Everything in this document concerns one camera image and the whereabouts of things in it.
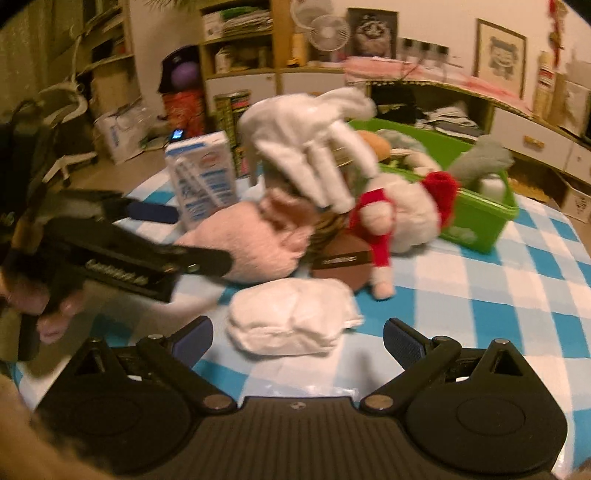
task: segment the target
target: human hand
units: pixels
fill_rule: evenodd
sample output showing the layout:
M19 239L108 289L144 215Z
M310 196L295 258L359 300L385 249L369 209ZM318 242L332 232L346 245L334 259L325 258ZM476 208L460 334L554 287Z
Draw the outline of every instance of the human hand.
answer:
M40 225L21 219L12 237L12 248L25 254L32 254L37 249L43 230ZM31 280L19 272L5 271L0 268L0 299L4 299L12 308L21 313L41 315L49 302L50 292L47 286ZM59 305L56 312L42 315L37 321L37 331L43 343L53 343L66 332L72 318L84 307L82 290L73 291Z
M252 105L240 118L242 146L251 171L259 155L273 163L317 207L350 211L355 200L336 166L331 146L346 150L366 178L378 174L372 148L343 120L370 119L374 103L352 87L318 97L279 95Z

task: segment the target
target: checkered tablecloth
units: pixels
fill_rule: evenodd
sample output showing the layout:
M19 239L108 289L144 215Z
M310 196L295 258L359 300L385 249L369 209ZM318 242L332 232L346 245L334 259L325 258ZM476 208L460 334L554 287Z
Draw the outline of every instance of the checkered tablecloth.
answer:
M174 204L164 171L131 196ZM356 298L365 323L346 332L328 355L244 355L225 334L238 288L186 275L170 304L91 284L87 310L66 337L35 361L17 365L14 375L34 407L88 335L127 345L150 333L168 335L206 314L215 326L214 344L194 369L239 402L249 395L350 395L358 401L402 371L381 338L384 322L396 316L429 338L449 335L466 347L510 339L567 416L569 435L555 468L564 476L591 456L591 259L560 212L523 197L519 205L519 217L489 255L438 239L417 255L394 258L395 297L377 302L361 291ZM182 233L178 225L122 224L159 242Z

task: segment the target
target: framed picture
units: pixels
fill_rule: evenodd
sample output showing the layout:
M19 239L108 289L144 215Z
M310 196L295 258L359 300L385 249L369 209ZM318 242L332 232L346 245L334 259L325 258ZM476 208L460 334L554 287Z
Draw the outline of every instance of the framed picture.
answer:
M347 19L351 29L350 56L396 58L398 12L349 8Z
M527 39L523 35L478 19L475 77L523 98L526 55Z

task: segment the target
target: wall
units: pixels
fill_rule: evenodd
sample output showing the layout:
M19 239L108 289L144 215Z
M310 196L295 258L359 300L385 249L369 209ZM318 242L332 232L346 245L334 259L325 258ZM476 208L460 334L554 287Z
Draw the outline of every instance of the wall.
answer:
M147 0L129 0L139 89L146 104L164 114L158 93L162 60L180 47L197 43L196 15L171 8L154 8Z
M550 51L551 19L547 0L332 0L337 15L347 7L398 11L398 36L448 46L453 63L472 72L476 45L476 19L481 18L527 37L527 72L524 99L531 104L541 50ZM579 60L591 61L591 27L572 9L565 21L562 58L576 49Z

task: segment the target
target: plush toy leg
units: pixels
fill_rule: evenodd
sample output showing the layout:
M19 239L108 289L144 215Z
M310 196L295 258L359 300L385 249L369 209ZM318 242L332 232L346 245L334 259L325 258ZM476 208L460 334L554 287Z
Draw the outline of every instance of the plush toy leg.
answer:
M376 300L386 300L394 296L393 280L392 267L374 267L369 282Z

